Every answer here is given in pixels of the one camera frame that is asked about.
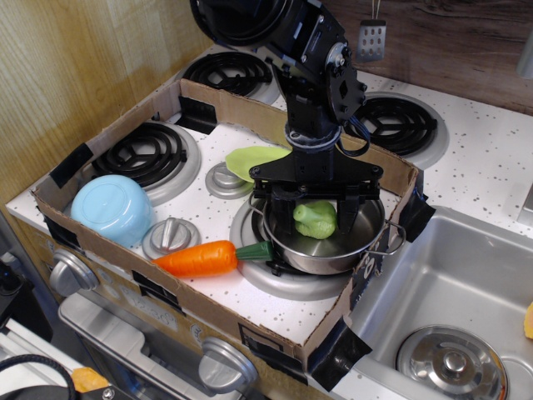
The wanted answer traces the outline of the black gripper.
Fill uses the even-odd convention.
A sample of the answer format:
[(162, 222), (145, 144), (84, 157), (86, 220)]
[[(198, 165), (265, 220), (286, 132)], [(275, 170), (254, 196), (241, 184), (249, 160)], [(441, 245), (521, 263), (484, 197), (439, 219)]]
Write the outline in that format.
[(350, 232), (359, 208), (379, 198), (382, 167), (348, 157), (336, 147), (319, 152), (293, 150), (278, 160), (253, 166), (254, 196), (270, 204), (270, 228), (292, 233), (298, 202), (328, 200), (336, 203), (337, 226)]

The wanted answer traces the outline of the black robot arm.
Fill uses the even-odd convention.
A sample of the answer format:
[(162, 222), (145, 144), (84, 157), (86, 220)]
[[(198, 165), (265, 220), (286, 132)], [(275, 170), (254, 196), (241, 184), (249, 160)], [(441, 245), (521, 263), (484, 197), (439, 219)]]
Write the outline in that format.
[[(366, 101), (345, 32), (318, 1), (194, 1), (198, 27), (215, 43), (261, 50), (286, 101), (289, 155), (250, 169), (256, 198), (290, 232), (299, 200), (333, 200), (349, 233), (360, 206), (380, 194), (381, 167), (363, 162), (371, 136), (356, 118)], [(348, 150), (343, 132), (362, 149)]]

